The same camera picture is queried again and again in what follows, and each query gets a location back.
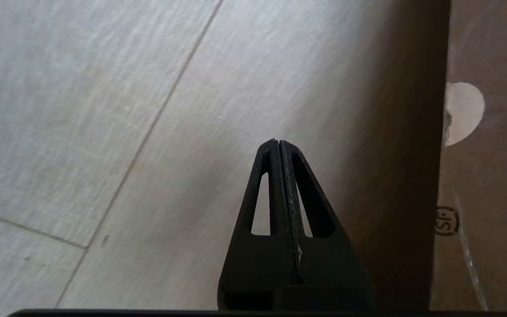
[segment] brown cardboard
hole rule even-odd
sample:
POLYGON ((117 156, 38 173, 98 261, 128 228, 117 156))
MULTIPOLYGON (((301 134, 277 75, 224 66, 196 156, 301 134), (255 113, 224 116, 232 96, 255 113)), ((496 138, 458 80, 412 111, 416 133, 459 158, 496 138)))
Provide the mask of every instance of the brown cardboard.
POLYGON ((441 153, 430 308, 507 311, 507 1, 453 1, 447 76, 485 111, 441 153))

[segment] floor tile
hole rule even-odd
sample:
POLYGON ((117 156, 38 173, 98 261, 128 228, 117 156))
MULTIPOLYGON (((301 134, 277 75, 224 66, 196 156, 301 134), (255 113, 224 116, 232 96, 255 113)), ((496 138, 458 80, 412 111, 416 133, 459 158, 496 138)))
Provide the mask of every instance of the floor tile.
POLYGON ((0 217, 88 243, 215 4, 0 1, 0 217))
POLYGON ((0 317, 54 307, 82 252, 0 222, 0 317))
POLYGON ((393 280, 427 300, 431 253, 413 252, 433 245, 446 13, 420 1, 223 3, 62 307, 217 308, 252 162, 271 138, 304 152, 379 291, 393 280), (421 275, 393 276, 408 271, 421 275))

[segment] cardboard box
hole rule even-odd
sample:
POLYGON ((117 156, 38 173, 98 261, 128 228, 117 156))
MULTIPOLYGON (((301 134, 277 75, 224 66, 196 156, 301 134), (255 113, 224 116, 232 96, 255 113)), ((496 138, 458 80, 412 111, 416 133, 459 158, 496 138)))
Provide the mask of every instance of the cardboard box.
POLYGON ((507 311, 507 1, 453 1, 447 76, 430 308, 507 311))

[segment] tile grout line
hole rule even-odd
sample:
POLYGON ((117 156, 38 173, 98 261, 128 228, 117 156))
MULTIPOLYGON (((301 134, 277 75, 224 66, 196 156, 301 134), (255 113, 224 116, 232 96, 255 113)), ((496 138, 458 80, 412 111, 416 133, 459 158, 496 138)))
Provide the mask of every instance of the tile grout line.
POLYGON ((177 89, 177 85, 181 81, 181 78, 183 78, 183 74, 185 74, 187 67, 189 67, 189 64, 191 63, 193 56, 195 56, 195 53, 197 52, 199 45, 201 45, 201 42, 203 42, 203 38, 205 38, 205 34, 207 33, 207 31, 209 30, 209 27, 213 23, 214 18, 217 16, 217 13, 223 4, 223 1, 224 0, 219 0, 217 2, 217 5, 215 6, 213 12, 211 13, 211 16, 209 16, 209 19, 207 20, 207 23, 205 24, 205 27, 203 28, 203 31, 201 31, 201 34, 199 34, 199 38, 197 39, 197 41, 195 42, 195 44, 191 48, 191 51, 189 52, 189 55, 185 59, 185 62, 183 63, 183 66, 181 67, 181 70, 179 71, 177 78, 175 78, 175 81, 173 81, 173 85, 171 85, 171 88, 169 88, 169 91, 167 92, 167 96, 165 97, 165 100, 163 101, 162 106, 160 107, 159 111, 155 115, 155 118, 152 121, 150 128, 148 129, 146 135, 144 135, 144 138, 143 138, 142 142, 140 143, 138 150, 136 151, 134 157, 132 158, 132 161, 130 162, 128 168, 126 169, 126 172, 121 180, 121 183, 119 184, 119 186, 117 187, 117 190, 113 194, 113 197, 111 198, 111 201, 110 201, 109 205, 107 206, 107 209, 105 209, 105 213, 103 214, 103 216, 101 217, 101 220, 97 224, 97 227, 96 227, 95 231, 93 232, 93 235, 91 236, 91 239, 89 240, 89 243, 87 244, 87 247, 84 247, 83 254, 81 255, 76 267, 74 268, 72 275, 70 276, 70 278, 66 282, 64 290, 62 291, 62 293, 58 297, 58 300, 56 301, 56 305, 54 305, 54 308, 58 308, 60 303, 62 303, 62 300, 64 299, 64 296, 66 295, 74 277, 76 276, 76 274, 79 270, 79 267, 81 267, 81 263, 83 262, 83 259, 85 259, 85 256, 87 255, 87 253, 89 251, 89 248, 91 247, 93 242, 95 242, 95 239, 97 238, 97 234, 99 233, 99 231, 101 230, 101 227, 103 226, 103 223, 105 222, 105 218, 107 218, 109 211, 111 210, 112 206, 114 205, 115 201, 117 200, 117 197, 119 196, 119 193, 121 192, 122 187, 124 186, 126 180, 128 179, 129 174, 133 170, 134 165, 136 164, 136 161, 138 160, 138 157, 140 156, 140 153, 142 152, 143 148, 146 146, 146 143, 147 143, 148 139, 150 138, 155 125, 159 121, 159 117, 161 117, 161 115, 163 114, 163 111, 165 110, 165 107, 167 107, 167 104, 171 100, 173 93, 177 89))
POLYGON ((30 227, 27 227, 26 225, 21 225, 20 223, 13 222, 13 221, 7 220, 5 218, 0 218, 0 221, 3 222, 3 223, 6 223, 7 225, 12 225, 13 227, 26 230, 26 231, 28 231, 30 233, 34 233, 34 234, 37 234, 37 235, 45 236, 45 237, 48 237, 50 239, 56 240, 56 241, 61 242, 61 243, 66 243, 66 244, 68 244, 68 245, 70 245, 72 247, 78 247, 79 249, 82 249, 82 250, 86 249, 86 247, 84 247, 83 245, 77 244, 77 243, 72 242, 72 241, 68 241, 66 239, 63 239, 63 238, 55 236, 55 235, 51 235, 50 233, 46 233, 46 232, 43 232, 43 231, 40 231, 40 230, 37 230, 37 229, 33 229, 33 228, 30 228, 30 227))

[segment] printed logo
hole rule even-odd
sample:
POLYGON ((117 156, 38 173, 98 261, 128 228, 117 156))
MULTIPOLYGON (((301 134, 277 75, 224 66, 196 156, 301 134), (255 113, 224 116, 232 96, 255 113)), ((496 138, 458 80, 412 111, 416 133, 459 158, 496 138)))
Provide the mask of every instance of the printed logo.
POLYGON ((452 207, 438 206, 435 213, 435 234, 452 236, 459 231, 459 213, 452 207))

